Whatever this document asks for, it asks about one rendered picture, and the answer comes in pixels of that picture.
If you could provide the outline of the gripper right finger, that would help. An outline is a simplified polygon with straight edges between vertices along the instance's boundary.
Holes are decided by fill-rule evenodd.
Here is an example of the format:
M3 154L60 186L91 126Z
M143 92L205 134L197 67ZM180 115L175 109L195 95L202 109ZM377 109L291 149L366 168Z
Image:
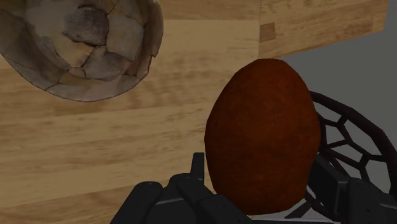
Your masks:
M308 180L316 198L341 224L397 224L397 200L374 184L344 176L317 155Z

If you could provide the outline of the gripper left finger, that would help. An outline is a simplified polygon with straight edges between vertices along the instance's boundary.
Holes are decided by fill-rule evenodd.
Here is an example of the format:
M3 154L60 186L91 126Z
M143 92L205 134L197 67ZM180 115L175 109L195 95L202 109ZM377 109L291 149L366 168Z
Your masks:
M110 224L252 224L225 196L204 184L204 154L194 153L189 173L173 175L167 186L137 184Z

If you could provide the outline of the brown egg-shaped fruit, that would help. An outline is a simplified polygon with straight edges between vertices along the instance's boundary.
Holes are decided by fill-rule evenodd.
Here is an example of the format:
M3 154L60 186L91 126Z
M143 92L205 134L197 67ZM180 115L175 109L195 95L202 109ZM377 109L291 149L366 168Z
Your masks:
M257 59L238 70L205 128L212 186L248 215L300 202L321 131L310 92L285 61Z

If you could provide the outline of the stone-patterned bowl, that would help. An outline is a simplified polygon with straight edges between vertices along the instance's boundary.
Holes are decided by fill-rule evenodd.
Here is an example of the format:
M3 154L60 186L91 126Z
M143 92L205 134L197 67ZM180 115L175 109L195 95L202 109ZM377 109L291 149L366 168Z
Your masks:
M134 88L163 33L158 0L0 0L0 55L29 83L72 101Z

